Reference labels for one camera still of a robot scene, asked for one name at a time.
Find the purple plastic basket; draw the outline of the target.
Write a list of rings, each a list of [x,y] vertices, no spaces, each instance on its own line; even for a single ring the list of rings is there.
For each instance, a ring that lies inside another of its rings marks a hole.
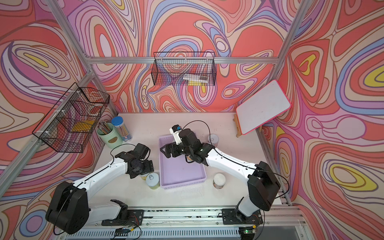
[[[204,165],[187,163],[185,155],[166,158],[159,153],[160,186],[163,189],[180,188],[203,183],[207,179]]]

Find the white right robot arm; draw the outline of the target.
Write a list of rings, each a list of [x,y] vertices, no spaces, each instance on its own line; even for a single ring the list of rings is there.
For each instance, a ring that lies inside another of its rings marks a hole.
[[[258,210],[269,211],[281,188],[276,174],[266,162],[248,163],[225,154],[210,143],[202,143],[190,129],[170,129],[174,141],[160,147],[166,158],[181,155],[197,164],[217,168],[247,185],[248,195],[237,206],[244,217]]]

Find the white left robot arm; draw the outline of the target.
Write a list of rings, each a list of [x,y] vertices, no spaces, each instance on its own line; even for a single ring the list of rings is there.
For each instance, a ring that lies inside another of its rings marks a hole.
[[[74,234],[87,224],[112,221],[119,224],[129,222],[128,206],[116,199],[101,205],[91,205],[90,199],[114,179],[129,175],[130,179],[154,171],[149,159],[151,150],[136,144],[133,150],[120,152],[94,173],[72,183],[60,183],[52,197],[45,219],[54,228]]]

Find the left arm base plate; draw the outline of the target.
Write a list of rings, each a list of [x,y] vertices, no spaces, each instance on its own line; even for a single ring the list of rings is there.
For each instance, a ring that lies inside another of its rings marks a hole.
[[[141,226],[144,218],[144,210],[131,210],[128,205],[122,201],[112,199],[112,203],[121,208],[117,217],[113,220],[103,220],[102,226]]]

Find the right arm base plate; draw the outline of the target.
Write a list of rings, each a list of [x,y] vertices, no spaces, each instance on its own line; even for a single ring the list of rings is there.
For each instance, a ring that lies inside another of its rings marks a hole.
[[[254,211],[250,216],[246,216],[240,211],[240,206],[249,207],[250,204],[252,204],[252,206],[255,207],[255,205],[249,199],[246,199],[245,204],[243,204],[243,201],[244,198],[241,198],[235,208],[226,208],[221,210],[221,212],[218,214],[218,217],[222,218],[224,225],[259,226],[264,223],[263,216],[259,208],[257,208],[256,211]]]

